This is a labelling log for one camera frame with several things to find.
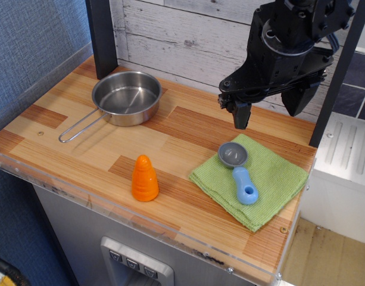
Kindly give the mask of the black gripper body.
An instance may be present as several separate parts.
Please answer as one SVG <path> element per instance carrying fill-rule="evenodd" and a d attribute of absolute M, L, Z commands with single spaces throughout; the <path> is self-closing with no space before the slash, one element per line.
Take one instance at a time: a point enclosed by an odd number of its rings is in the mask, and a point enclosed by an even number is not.
<path fill-rule="evenodd" d="M 318 82 L 332 64 L 333 48 L 316 44 L 324 34 L 312 33 L 312 8 L 258 8 L 248 38 L 247 59 L 220 82 L 221 108 L 233 110 L 235 101 L 250 104 L 281 94 L 301 82 Z"/>

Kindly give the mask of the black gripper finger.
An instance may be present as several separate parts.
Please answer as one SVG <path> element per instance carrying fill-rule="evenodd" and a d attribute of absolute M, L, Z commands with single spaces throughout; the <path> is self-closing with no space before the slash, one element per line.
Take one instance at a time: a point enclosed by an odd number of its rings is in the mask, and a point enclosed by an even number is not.
<path fill-rule="evenodd" d="M 232 110 L 233 121 L 236 129 L 246 129 L 251 115 L 251 104 L 235 101 Z"/>
<path fill-rule="evenodd" d="M 282 92 L 282 102 L 289 115 L 295 117 L 300 114 L 314 97 L 318 87 L 318 82 L 304 81 L 294 88 Z"/>

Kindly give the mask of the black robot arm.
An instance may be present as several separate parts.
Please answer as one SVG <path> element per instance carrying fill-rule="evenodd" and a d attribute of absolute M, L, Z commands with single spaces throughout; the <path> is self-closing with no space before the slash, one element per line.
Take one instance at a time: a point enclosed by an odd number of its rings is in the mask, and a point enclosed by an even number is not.
<path fill-rule="evenodd" d="M 349 27 L 350 1 L 274 1 L 254 12 L 243 65 L 219 84 L 218 102 L 246 129 L 251 106 L 280 94 L 290 116 L 307 106 Z"/>

